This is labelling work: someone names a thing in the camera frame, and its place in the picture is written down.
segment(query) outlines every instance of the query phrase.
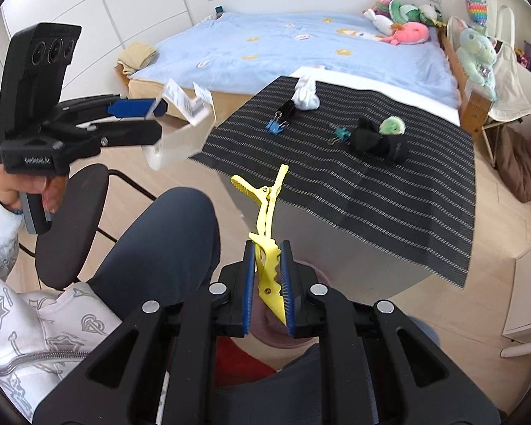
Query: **brown bag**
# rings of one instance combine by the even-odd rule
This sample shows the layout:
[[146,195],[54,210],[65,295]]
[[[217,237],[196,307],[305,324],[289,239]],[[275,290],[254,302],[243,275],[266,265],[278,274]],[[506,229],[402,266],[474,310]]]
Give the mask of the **brown bag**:
[[531,143],[503,126],[499,130],[496,163],[499,176],[511,193],[522,203],[531,201]]

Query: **blue bedsheet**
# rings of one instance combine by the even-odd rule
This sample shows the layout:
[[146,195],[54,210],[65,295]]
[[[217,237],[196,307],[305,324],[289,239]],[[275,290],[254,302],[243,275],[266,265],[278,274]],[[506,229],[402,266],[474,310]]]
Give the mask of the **blue bedsheet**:
[[459,106],[435,30],[420,45],[391,46],[362,16],[332,13],[246,15],[225,13],[156,45],[159,55],[132,78],[181,87],[193,81],[211,91],[256,94],[299,67],[324,66],[403,87]]

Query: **wooden headboard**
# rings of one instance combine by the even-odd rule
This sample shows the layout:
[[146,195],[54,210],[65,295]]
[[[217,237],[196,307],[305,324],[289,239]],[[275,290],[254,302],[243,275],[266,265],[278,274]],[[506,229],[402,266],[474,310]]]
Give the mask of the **wooden headboard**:
[[462,99],[459,110],[460,127],[469,132],[472,140],[476,142],[476,138],[480,135],[482,126],[487,120],[487,114],[491,108],[491,100],[474,90],[468,96],[466,91],[468,77],[444,29],[439,31],[439,43],[449,60],[450,70],[458,83],[458,90]]

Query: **black striped tablecloth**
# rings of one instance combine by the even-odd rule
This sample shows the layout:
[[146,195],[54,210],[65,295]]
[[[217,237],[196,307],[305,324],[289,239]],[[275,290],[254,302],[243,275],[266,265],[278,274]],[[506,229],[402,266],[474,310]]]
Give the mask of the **black striped tablecloth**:
[[[257,187],[272,185],[286,163],[283,201],[463,286],[476,198],[470,136],[382,93],[319,82],[320,108],[298,111],[282,134],[272,135],[266,123],[296,82],[280,77],[264,88],[216,128],[193,159]],[[390,115],[406,124],[410,152],[403,165],[328,144],[335,126],[352,131],[358,116],[379,125]]]

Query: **folded beige blanket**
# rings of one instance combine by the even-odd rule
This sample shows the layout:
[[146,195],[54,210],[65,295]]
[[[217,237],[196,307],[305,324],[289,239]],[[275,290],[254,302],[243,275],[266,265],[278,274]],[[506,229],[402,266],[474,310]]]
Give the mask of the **folded beige blanket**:
[[136,41],[120,53],[118,63],[124,67],[122,70],[124,75],[132,75],[139,69],[147,67],[156,54],[157,50],[153,46]]

